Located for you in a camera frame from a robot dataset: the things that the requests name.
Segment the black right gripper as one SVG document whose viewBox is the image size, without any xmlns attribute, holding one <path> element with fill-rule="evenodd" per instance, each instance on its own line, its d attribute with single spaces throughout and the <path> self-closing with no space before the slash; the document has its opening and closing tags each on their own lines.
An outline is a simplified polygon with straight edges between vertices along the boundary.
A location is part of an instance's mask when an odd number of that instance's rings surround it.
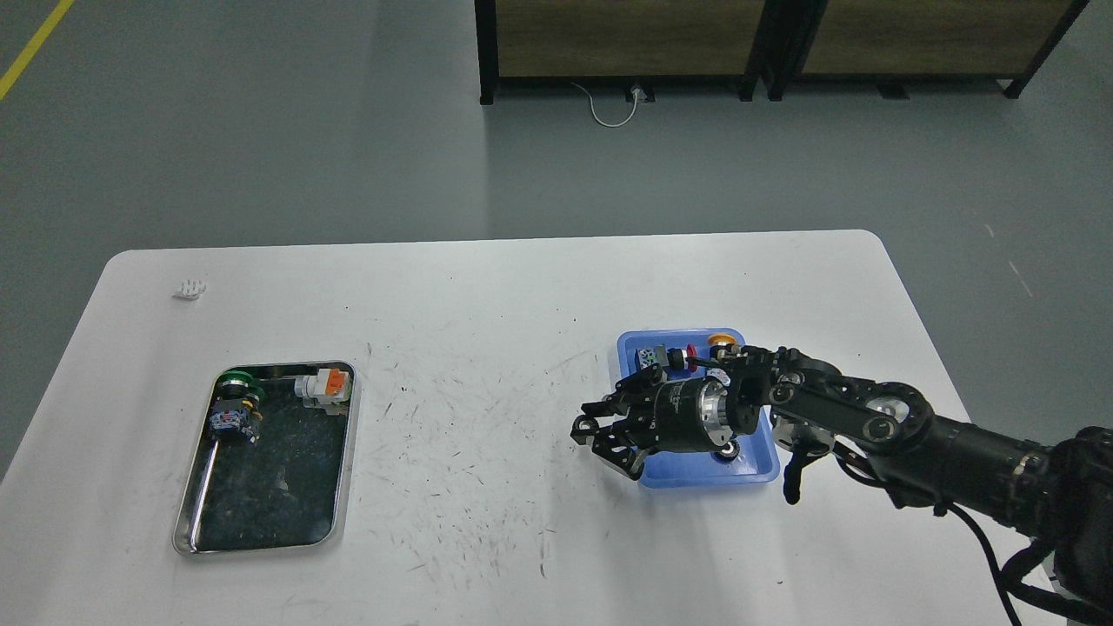
<svg viewBox="0 0 1113 626">
<path fill-rule="evenodd" d="M 633 421 L 597 421 L 632 409 Z M 651 365 L 617 381 L 602 400 L 581 404 L 570 436 L 604 466 L 640 481 L 652 453 L 721 450 L 737 437 L 752 436 L 758 424 L 759 408 L 743 405 L 715 376 L 664 382 L 663 368 Z"/>
</svg>

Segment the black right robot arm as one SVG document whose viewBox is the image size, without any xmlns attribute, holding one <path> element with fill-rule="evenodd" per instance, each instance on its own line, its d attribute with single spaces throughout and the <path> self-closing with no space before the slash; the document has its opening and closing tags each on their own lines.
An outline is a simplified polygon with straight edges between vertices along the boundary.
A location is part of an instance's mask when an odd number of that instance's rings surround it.
<svg viewBox="0 0 1113 626">
<path fill-rule="evenodd" d="M 784 500 L 798 503 L 802 469 L 834 456 L 843 472 L 892 503 L 957 515 L 989 563 L 998 597 L 1085 625 L 1110 623 L 1110 429 L 1090 426 L 1044 446 L 938 415 L 903 382 L 846 376 L 796 349 L 719 343 L 671 365 L 726 379 L 671 380 L 651 364 L 582 404 L 570 436 L 629 479 L 648 456 L 723 452 L 766 411 L 790 453 Z"/>
</svg>

